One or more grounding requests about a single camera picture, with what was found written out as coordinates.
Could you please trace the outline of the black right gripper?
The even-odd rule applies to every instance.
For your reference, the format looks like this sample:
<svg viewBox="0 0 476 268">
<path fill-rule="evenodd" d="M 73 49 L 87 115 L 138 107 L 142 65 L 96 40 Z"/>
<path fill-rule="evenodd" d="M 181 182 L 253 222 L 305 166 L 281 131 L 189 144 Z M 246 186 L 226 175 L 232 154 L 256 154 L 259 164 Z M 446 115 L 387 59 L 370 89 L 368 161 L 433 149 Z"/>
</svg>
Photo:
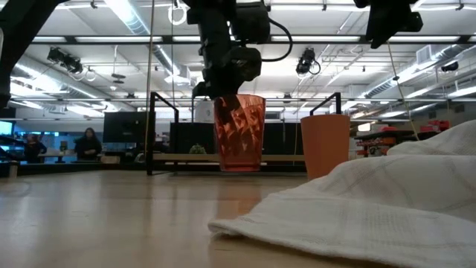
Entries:
<svg viewBox="0 0 476 268">
<path fill-rule="evenodd" d="M 353 0 L 357 8 L 370 8 L 365 39 L 377 49 L 398 32 L 419 32 L 423 21 L 411 5 L 418 0 Z"/>
</svg>

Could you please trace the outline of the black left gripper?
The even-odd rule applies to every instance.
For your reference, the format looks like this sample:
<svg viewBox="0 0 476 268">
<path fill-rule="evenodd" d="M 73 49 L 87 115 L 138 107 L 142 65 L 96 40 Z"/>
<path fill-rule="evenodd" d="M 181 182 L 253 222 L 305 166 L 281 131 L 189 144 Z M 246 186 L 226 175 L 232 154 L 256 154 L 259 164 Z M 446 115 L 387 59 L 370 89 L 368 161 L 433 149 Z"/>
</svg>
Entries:
<svg viewBox="0 0 476 268">
<path fill-rule="evenodd" d="M 204 60 L 203 81 L 193 88 L 192 98 L 220 97 L 220 124 L 241 124 L 245 116 L 236 93 L 244 82 L 260 75 L 263 60 L 256 48 L 235 40 L 231 33 L 230 19 L 239 2 L 184 0 L 184 3 L 189 7 L 187 23 L 199 29 L 199 55 Z"/>
</svg>

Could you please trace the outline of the red translucent faceted cup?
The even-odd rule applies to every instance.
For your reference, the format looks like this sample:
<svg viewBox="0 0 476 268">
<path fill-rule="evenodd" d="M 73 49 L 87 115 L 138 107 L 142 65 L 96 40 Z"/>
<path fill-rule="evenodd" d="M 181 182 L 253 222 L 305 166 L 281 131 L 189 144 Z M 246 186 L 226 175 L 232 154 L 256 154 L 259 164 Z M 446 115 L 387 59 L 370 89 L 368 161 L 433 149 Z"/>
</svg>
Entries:
<svg viewBox="0 0 476 268">
<path fill-rule="evenodd" d="M 220 124 L 220 97 L 213 102 L 219 166 L 224 172 L 258 171 L 263 151 L 266 99 L 257 95 L 237 96 L 245 116 L 241 124 Z"/>
</svg>

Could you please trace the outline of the black-framed wooden shelf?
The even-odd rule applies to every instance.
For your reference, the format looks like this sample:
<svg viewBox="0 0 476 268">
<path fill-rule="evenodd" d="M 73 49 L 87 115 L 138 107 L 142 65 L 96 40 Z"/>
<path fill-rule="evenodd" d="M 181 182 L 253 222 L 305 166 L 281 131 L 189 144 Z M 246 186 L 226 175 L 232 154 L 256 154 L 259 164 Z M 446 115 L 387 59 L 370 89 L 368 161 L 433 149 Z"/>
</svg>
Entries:
<svg viewBox="0 0 476 268">
<path fill-rule="evenodd" d="M 151 176 L 154 169 L 154 161 L 166 161 L 166 162 L 218 162 L 219 155 L 217 154 L 159 154 L 153 152 L 153 142 L 155 141 L 155 101 L 159 99 L 164 102 L 169 108 L 174 110 L 174 122 L 179 122 L 179 111 L 168 100 L 165 100 L 157 92 L 151 92 L 147 96 L 147 125 L 145 134 L 145 153 L 146 153 L 146 171 L 147 175 Z M 313 115 L 314 111 L 323 106 L 325 103 L 330 102 L 332 99 L 336 102 L 336 112 L 341 114 L 341 93 L 336 92 L 330 95 L 328 98 L 320 102 L 315 108 L 313 108 L 309 114 Z M 263 155 L 261 160 L 264 162 L 303 162 L 304 155 Z"/>
</svg>

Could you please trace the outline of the black monitor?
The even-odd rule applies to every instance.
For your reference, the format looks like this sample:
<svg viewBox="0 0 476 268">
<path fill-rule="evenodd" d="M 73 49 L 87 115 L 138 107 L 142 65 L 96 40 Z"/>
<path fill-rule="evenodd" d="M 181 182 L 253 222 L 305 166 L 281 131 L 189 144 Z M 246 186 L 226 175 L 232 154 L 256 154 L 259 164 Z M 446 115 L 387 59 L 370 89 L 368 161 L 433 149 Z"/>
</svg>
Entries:
<svg viewBox="0 0 476 268">
<path fill-rule="evenodd" d="M 143 143 L 146 125 L 145 112 L 107 112 L 103 122 L 103 142 Z"/>
</svg>

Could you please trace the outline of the red storage bins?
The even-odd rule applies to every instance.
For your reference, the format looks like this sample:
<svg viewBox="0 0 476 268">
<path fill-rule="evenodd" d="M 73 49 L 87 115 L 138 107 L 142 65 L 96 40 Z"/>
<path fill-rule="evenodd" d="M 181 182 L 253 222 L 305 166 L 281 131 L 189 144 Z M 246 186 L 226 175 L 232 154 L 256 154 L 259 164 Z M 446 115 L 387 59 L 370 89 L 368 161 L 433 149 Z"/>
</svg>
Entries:
<svg viewBox="0 0 476 268">
<path fill-rule="evenodd" d="M 434 120 L 434 121 L 429 121 L 425 125 L 422 125 L 419 129 L 421 133 L 427 133 L 427 132 L 440 133 L 442 131 L 446 131 L 450 127 L 451 127 L 450 121 Z"/>
</svg>

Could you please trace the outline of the orange plastic cup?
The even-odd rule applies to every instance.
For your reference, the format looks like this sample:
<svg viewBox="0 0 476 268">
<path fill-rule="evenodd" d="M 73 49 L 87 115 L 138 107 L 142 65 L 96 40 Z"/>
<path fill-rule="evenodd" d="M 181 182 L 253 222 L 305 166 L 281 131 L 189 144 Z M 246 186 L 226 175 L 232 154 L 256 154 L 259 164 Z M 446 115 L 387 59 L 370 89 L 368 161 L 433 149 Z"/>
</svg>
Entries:
<svg viewBox="0 0 476 268">
<path fill-rule="evenodd" d="M 349 159 L 349 116 L 310 115 L 300 126 L 308 180 L 326 176 Z"/>
</svg>

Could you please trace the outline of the person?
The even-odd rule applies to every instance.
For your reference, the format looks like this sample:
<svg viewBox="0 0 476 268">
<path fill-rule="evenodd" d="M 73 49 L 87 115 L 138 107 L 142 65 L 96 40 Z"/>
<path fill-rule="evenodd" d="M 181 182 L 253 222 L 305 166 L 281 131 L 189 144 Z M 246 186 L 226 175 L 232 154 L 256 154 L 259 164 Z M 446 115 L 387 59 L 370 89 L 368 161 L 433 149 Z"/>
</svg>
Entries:
<svg viewBox="0 0 476 268">
<path fill-rule="evenodd" d="M 78 161 L 97 161 L 102 145 L 91 127 L 87 128 L 83 136 L 74 143 L 74 152 Z"/>
<path fill-rule="evenodd" d="M 36 134 L 29 134 L 26 139 L 24 156 L 28 164 L 39 164 L 40 154 L 47 152 L 47 147 L 39 140 Z"/>
</svg>

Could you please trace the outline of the white waffle-weave towel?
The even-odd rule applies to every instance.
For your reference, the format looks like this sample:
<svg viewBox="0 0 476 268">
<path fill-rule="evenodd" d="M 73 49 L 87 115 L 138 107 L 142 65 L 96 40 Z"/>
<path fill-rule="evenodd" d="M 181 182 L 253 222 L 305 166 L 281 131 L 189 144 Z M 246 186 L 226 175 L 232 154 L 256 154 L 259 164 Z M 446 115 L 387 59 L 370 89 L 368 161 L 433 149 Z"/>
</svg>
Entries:
<svg viewBox="0 0 476 268">
<path fill-rule="evenodd" d="M 208 227 L 316 255 L 476 268 L 476 120 L 344 162 Z"/>
</svg>

